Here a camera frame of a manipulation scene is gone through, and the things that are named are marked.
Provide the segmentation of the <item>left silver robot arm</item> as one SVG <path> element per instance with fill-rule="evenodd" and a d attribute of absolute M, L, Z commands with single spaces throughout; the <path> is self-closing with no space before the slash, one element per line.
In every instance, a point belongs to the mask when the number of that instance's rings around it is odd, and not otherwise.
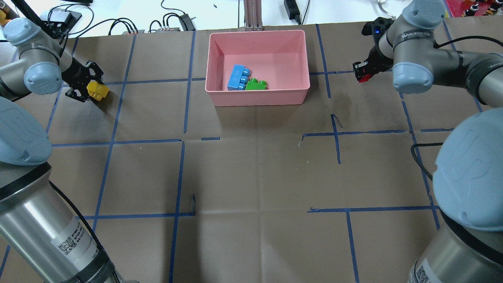
<path fill-rule="evenodd" d="M 52 94 L 98 102 L 108 94 L 103 71 L 81 64 L 27 18 L 3 35 L 18 60 L 1 67 L 1 237 L 45 283 L 123 283 L 96 234 L 69 198 L 50 181 L 52 143 L 47 131 L 16 101 Z"/>

